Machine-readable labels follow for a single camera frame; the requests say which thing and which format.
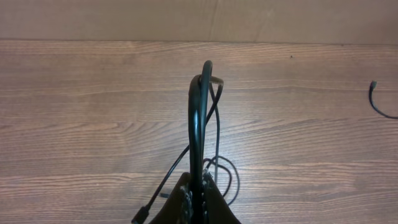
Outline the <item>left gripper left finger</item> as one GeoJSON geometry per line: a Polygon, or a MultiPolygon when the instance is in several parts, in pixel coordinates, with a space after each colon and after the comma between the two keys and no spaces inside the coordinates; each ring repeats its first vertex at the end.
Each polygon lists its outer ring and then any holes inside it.
{"type": "Polygon", "coordinates": [[[183,173],[160,212],[150,224],[187,224],[191,217],[190,174],[183,173]]]}

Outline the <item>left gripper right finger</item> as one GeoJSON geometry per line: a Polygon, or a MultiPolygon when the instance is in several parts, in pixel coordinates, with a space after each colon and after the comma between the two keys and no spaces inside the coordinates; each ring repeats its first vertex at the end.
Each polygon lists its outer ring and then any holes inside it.
{"type": "Polygon", "coordinates": [[[203,174],[203,193],[205,203],[205,223],[241,224],[227,205],[209,173],[203,174]]]}

